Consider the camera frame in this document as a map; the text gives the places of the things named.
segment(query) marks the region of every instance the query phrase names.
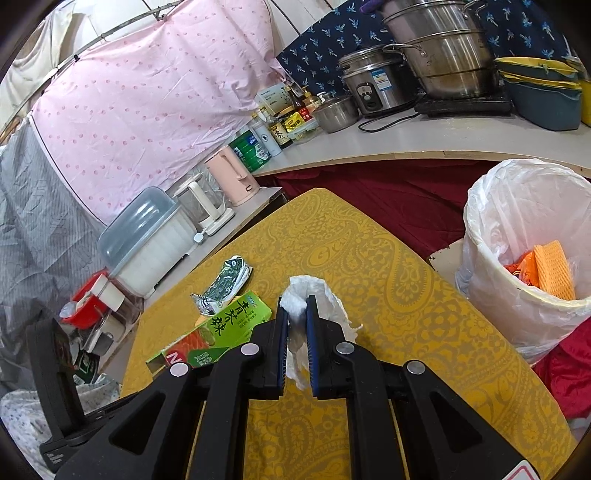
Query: translucent gray lid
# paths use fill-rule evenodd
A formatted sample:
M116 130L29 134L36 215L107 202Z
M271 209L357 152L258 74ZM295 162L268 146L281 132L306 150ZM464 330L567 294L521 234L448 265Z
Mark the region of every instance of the translucent gray lid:
M152 234L180 208L158 187L148 187L125 207L99 237L99 252L115 275Z

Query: metal bolt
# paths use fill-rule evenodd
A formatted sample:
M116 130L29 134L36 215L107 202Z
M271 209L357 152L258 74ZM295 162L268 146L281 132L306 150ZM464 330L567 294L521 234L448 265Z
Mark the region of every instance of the metal bolt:
M189 366L183 362L179 362L170 367L170 374L173 377L182 377L189 373Z
M407 370L413 375L421 375L425 373L425 364L423 362L419 362L418 360L413 360L412 362L408 363Z
M240 351L244 354L244 355L256 355L259 352L260 348L257 344L255 343L245 343L244 345L242 345L242 347L240 348Z
M336 351L342 355L350 355L355 351L355 346L349 342L341 342L336 346Z

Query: navy blue curtain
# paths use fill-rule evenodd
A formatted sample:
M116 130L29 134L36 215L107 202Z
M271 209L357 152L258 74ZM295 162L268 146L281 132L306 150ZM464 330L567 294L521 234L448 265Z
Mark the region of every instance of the navy blue curtain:
M341 57L394 38L379 13L363 15L360 0L349 0L294 40L277 59L301 86L311 92L344 95ZM480 12L486 38L496 57L523 56L560 60L566 42L548 15L531 0L489 0Z

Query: red cloth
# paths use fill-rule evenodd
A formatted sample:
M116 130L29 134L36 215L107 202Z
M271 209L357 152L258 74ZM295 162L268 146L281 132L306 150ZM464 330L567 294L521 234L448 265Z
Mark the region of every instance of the red cloth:
M478 160L385 160L307 168L257 180L283 187L290 197L316 187L328 189L428 258L464 236L467 191L494 165Z
M591 413L591 319L534 366L567 419Z

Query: purple object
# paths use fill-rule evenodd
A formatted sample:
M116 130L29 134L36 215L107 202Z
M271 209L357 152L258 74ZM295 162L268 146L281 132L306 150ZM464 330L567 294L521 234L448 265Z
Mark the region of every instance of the purple object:
M381 7L384 4L384 2L385 0L368 0L363 5L361 5L359 10L361 10L361 13L363 13L364 15L369 15L374 13L379 7Z

